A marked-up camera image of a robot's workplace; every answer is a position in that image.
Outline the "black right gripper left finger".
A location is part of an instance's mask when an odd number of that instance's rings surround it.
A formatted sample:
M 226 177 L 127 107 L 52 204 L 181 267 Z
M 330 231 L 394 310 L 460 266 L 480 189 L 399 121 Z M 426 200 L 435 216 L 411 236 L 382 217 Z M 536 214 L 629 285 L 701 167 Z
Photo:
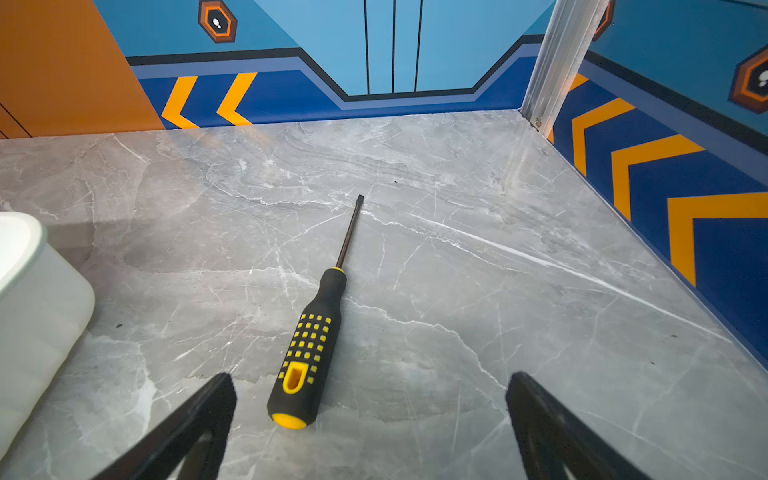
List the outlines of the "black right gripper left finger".
M 231 375 L 218 373 L 97 479 L 215 479 L 235 407 Z

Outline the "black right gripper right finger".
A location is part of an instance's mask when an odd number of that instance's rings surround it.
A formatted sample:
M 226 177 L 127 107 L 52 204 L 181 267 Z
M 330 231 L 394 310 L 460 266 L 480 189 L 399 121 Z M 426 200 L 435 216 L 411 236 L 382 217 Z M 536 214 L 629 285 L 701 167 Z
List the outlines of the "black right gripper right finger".
M 511 376 L 505 399 L 529 479 L 649 479 L 529 374 Z

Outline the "black yellow screwdriver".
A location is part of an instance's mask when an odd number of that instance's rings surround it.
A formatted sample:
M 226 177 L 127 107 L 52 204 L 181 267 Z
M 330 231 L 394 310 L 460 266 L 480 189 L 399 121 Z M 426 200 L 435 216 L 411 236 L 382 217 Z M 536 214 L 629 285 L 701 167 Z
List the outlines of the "black yellow screwdriver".
M 342 323 L 347 285 L 343 264 L 363 203 L 364 197 L 358 196 L 336 265 L 323 272 L 286 349 L 267 402 L 269 417 L 280 427 L 301 430 L 318 416 Z

